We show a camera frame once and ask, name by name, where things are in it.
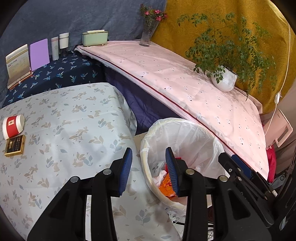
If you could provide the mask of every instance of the orange wrapper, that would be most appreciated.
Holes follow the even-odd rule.
[[[173,190],[172,182],[170,181],[170,175],[167,174],[159,186],[159,190],[168,198],[173,198],[176,196],[176,193]]]

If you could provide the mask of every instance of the white ceramic pot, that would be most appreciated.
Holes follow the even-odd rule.
[[[225,73],[222,72],[223,79],[220,80],[219,83],[216,81],[216,77],[214,77],[214,74],[212,74],[212,83],[214,86],[216,86],[219,90],[223,92],[228,92],[233,90],[235,81],[237,80],[237,75],[229,71],[228,69],[225,69]]]

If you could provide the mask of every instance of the pink tablecloth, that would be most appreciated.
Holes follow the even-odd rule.
[[[120,72],[181,117],[206,126],[228,154],[237,154],[267,179],[259,113],[239,91],[218,90],[204,74],[193,72],[194,63],[157,44],[143,47],[138,41],[109,41],[76,50]]]

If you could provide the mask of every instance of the flower bouquet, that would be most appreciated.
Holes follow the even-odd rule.
[[[167,14],[159,9],[152,9],[141,4],[140,13],[145,18],[144,29],[140,41],[141,46],[149,47],[150,39],[157,28],[159,22],[167,18]]]

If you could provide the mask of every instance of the trash bin liner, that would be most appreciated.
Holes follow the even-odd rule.
[[[146,183],[159,198],[168,213],[186,215],[186,202],[164,196],[153,182],[153,177],[165,169],[165,150],[171,147],[175,157],[182,158],[189,168],[205,177],[229,176],[218,162],[224,152],[222,144],[211,132],[198,123],[179,118],[156,121],[141,142],[141,162]]]

